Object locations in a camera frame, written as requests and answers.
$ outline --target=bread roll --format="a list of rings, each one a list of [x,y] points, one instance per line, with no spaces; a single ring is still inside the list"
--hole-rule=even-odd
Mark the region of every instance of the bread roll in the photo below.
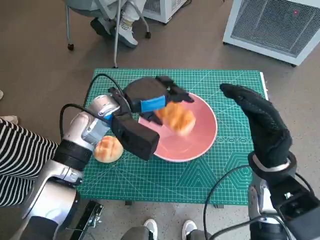
[[[99,162],[112,163],[117,161],[123,152],[124,148],[116,137],[104,136],[95,146],[93,155]]]
[[[193,112],[180,103],[169,102],[166,107],[156,110],[155,115],[179,136],[188,135],[196,124]]]

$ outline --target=pink bowl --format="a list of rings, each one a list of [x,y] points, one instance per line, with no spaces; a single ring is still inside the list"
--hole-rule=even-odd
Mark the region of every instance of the pink bowl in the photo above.
[[[211,148],[217,136],[217,119],[211,107],[201,97],[193,93],[189,95],[194,102],[183,101],[182,104],[193,112],[196,121],[188,136],[178,136],[165,125],[160,126],[141,117],[138,120],[160,135],[154,155],[169,162],[180,163],[200,157]]]

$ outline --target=concrete floor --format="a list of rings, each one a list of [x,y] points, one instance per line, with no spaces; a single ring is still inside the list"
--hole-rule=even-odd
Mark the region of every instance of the concrete floor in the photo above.
[[[251,69],[264,73],[268,94],[293,136],[292,151],[298,172],[320,196],[319,101],[320,47],[304,63],[292,68],[278,60],[235,46],[222,45],[232,1],[193,1],[164,26],[149,21],[151,39],[144,27],[134,27],[139,46],[119,48],[122,68]],[[11,0],[0,8],[0,115],[18,115],[21,126],[59,141],[58,120],[65,103],[82,103],[95,68],[113,66],[113,40],[103,40],[91,29],[90,19],[71,13],[71,36],[75,51],[66,44],[64,4],[60,0]],[[74,112],[66,115],[65,122]],[[121,201],[101,200],[102,224],[92,230],[97,240],[119,240],[130,227],[153,217],[159,239],[181,239],[185,220],[203,229],[200,204],[138,202],[131,207]],[[8,239],[19,223],[16,208],[0,209],[0,239]],[[208,229],[215,232],[247,219],[246,207],[208,208]],[[249,239],[248,228],[221,239]]]

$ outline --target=chair leg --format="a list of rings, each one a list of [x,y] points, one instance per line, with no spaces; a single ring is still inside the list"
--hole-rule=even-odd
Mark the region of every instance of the chair leg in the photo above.
[[[70,38],[69,7],[68,7],[68,5],[65,5],[65,17],[66,17],[66,20],[65,20],[65,23],[66,23],[66,39],[67,39],[67,42],[68,42],[68,49],[70,51],[73,51],[75,46],[73,45],[73,43],[71,41],[71,38]]]
[[[114,69],[118,68],[117,55],[118,55],[118,41],[119,41],[119,26],[121,18],[121,0],[118,0],[118,7],[116,13],[116,25],[115,25],[115,39],[114,39],[114,52],[113,52],[113,63]]]
[[[149,25],[148,25],[145,17],[142,15],[142,13],[140,12],[139,8],[137,7],[137,5],[136,5],[136,3],[134,1],[129,0],[128,3],[131,4],[134,7],[135,11],[140,16],[140,18],[142,19],[142,21],[143,21],[143,23],[145,25],[145,28],[146,28],[145,38],[150,39],[151,38],[151,32],[150,32]]]

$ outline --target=shoe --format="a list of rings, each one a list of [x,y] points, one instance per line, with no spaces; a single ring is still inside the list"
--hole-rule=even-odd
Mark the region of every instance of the shoe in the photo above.
[[[113,36],[116,36],[116,29],[113,29],[111,31],[111,34]],[[138,45],[138,41],[135,40],[133,32],[132,32],[132,26],[130,27],[124,27],[123,24],[120,24],[119,27],[119,41],[122,42],[127,47],[134,49]]]
[[[12,124],[18,124],[18,117],[17,116],[0,116],[3,120],[10,122]]]
[[[197,225],[195,224],[194,221],[192,220],[187,220],[185,221],[185,223],[183,224],[182,227],[182,240],[186,240],[187,236],[193,231],[193,230],[197,230]]]
[[[105,20],[102,17],[96,17],[90,22],[90,26],[95,30],[96,34],[103,38],[111,36],[110,29],[114,26],[111,21]]]
[[[149,229],[150,232],[152,232],[153,240],[158,239],[158,227],[157,227],[157,223],[155,220],[148,219],[147,221],[145,221],[143,226],[145,226],[147,229]]]

